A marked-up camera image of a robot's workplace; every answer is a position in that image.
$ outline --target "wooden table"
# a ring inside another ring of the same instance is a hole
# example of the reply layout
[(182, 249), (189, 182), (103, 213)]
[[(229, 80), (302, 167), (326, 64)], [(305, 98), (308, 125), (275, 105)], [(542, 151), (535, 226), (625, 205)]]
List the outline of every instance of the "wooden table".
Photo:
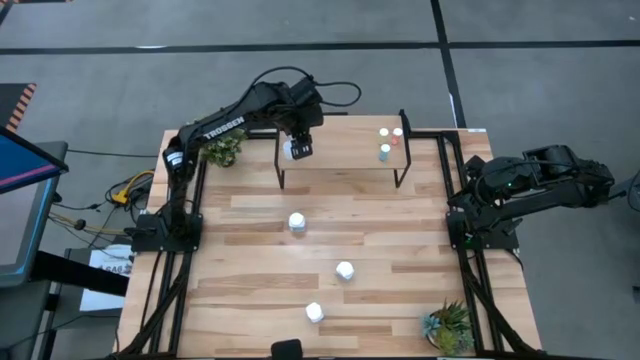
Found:
[(285, 170), (393, 170), (396, 187), (400, 187), (398, 170), (406, 171), (411, 166), (409, 147), (405, 146), (406, 131), (398, 143), (391, 146), (389, 157), (383, 162), (378, 158), (381, 128), (389, 130), (391, 141), (393, 129), (403, 128), (401, 116), (325, 116), (322, 126), (311, 129), (313, 155), (300, 160), (288, 160), (284, 151), (280, 151), (279, 144), (287, 141), (287, 136), (280, 132), (276, 143), (280, 188), (284, 188)]
[[(492, 157), (485, 132), (459, 132), (465, 158)], [(175, 133), (165, 132), (162, 149)], [(302, 340), (306, 356), (437, 355), (421, 337), (420, 317), (464, 294), (444, 222), (436, 142), (410, 140), (413, 165), (399, 189), (386, 172), (340, 170), (293, 171), (285, 190), (273, 176), (274, 142), (249, 140), (233, 167), (207, 169), (205, 229), (193, 258), (178, 356), (266, 356), (273, 342), (290, 338)], [(448, 154), (457, 179), (453, 151)], [(320, 147), (314, 156), (322, 156)], [(166, 190), (159, 160), (149, 210), (164, 204)], [(294, 211), (307, 217), (303, 238), (287, 229)], [(504, 251), (485, 254), (497, 306), (526, 342), (539, 347), (520, 266)], [(139, 330), (155, 256), (136, 257), (120, 320), (122, 346)], [(334, 275), (342, 260), (355, 266), (348, 283)], [(326, 314), (319, 324), (305, 316), (304, 307), (314, 301)], [(171, 309), (165, 319), (160, 350), (167, 349)]]

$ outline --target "potted succulent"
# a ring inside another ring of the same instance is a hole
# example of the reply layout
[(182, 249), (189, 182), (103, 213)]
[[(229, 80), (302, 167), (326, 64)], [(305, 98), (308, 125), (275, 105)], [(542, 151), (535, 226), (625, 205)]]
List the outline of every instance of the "potted succulent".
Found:
[(242, 151), (240, 143), (247, 139), (244, 130), (235, 129), (202, 148), (202, 157), (219, 167), (229, 167), (236, 162), (236, 154)]
[(422, 319), (423, 335), (431, 345), (440, 349), (446, 356), (456, 356), (473, 346), (469, 316), (461, 302), (454, 301), (444, 305)]

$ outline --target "wooden tabletop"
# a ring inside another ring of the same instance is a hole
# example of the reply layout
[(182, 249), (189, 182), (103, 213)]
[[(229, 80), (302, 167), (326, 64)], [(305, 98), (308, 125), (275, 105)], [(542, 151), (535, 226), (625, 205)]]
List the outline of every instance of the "wooden tabletop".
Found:
[[(391, 146), (387, 161), (380, 161), (379, 131), (402, 129), (398, 115), (325, 116), (324, 124), (311, 129), (313, 155), (300, 160), (287, 160), (280, 151), (278, 165), (282, 170), (296, 169), (404, 169), (407, 155), (404, 137)], [(280, 146), (287, 140), (280, 133)]]
[[(165, 133), (162, 148), (175, 133)], [(486, 133), (460, 130), (460, 138), (465, 158), (491, 158)], [(193, 258), (178, 356), (266, 356), (273, 342), (291, 338), (302, 340), (306, 356), (437, 355), (421, 337), (420, 318), (445, 299), (464, 301), (464, 294), (444, 222), (436, 142), (410, 140), (413, 164), (399, 189), (388, 172), (341, 170), (288, 173), (285, 190), (273, 169), (274, 143), (249, 140), (233, 167), (207, 170), (205, 226)], [(313, 156), (322, 156), (320, 148)], [(452, 156), (450, 162), (455, 169)], [(452, 176), (457, 179), (455, 170)], [(166, 190), (159, 160), (151, 211), (165, 202)], [(287, 229), (294, 211), (307, 218), (302, 237)], [(539, 347), (519, 265), (504, 251), (485, 254), (497, 306), (525, 341)], [(155, 256), (136, 257), (120, 320), (122, 346), (139, 330)], [(347, 283), (334, 275), (343, 260), (355, 267)], [(162, 265), (151, 310), (161, 273)], [(311, 302), (323, 307), (326, 317), (319, 324), (305, 316)], [(172, 309), (161, 350), (167, 349), (171, 316)]]

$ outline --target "monitor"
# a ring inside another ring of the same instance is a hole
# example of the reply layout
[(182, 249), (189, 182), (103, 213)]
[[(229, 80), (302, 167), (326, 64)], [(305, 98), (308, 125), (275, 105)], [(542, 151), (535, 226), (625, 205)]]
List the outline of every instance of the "monitor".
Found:
[(0, 194), (69, 171), (67, 165), (0, 127)]

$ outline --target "white paper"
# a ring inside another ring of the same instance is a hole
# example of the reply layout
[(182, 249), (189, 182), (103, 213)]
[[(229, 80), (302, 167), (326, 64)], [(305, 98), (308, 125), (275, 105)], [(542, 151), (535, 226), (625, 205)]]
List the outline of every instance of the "white paper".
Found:
[[(131, 255), (131, 246), (110, 245), (104, 249), (104, 252), (100, 250), (91, 251), (89, 266), (129, 277), (133, 266), (133, 263), (129, 261), (129, 255)], [(124, 297), (122, 296), (84, 289), (82, 301), (80, 302), (80, 311), (121, 309), (123, 306)]]

